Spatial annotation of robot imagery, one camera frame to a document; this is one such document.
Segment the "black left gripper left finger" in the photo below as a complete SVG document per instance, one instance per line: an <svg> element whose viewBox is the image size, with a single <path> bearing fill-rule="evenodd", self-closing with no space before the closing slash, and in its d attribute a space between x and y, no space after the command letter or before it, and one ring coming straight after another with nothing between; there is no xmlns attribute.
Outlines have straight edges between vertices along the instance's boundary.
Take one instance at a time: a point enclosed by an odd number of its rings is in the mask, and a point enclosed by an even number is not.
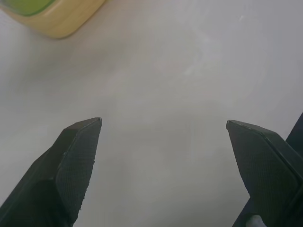
<svg viewBox="0 0 303 227"><path fill-rule="evenodd" d="M65 128L0 206L0 227L73 227L92 175L101 118Z"/></svg>

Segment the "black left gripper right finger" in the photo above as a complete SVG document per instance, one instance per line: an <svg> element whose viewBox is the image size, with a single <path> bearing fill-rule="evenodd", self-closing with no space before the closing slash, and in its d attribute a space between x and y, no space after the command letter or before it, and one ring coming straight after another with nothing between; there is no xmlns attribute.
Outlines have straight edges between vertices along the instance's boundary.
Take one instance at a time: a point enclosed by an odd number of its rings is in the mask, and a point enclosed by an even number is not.
<svg viewBox="0 0 303 227"><path fill-rule="evenodd" d="M226 129L252 212L267 227L303 227L303 157L273 131L235 120Z"/></svg>

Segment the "green bowl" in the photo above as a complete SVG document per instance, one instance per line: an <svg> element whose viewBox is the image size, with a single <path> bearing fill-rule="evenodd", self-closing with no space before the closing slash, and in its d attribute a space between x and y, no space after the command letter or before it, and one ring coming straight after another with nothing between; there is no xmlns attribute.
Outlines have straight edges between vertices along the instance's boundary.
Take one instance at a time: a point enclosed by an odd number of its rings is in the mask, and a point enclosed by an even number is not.
<svg viewBox="0 0 303 227"><path fill-rule="evenodd" d="M0 0L0 5L17 15L28 17L42 12L54 1L55 0Z"/></svg>

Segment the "wooden tray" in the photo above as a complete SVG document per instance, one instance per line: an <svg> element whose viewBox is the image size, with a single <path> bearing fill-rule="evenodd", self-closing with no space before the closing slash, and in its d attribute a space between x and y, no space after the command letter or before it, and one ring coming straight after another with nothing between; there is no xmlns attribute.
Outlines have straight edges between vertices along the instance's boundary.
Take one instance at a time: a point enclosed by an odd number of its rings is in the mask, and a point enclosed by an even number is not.
<svg viewBox="0 0 303 227"><path fill-rule="evenodd" d="M51 38L65 38L76 32L106 0L55 0L32 16L17 15L0 5L15 21Z"/></svg>

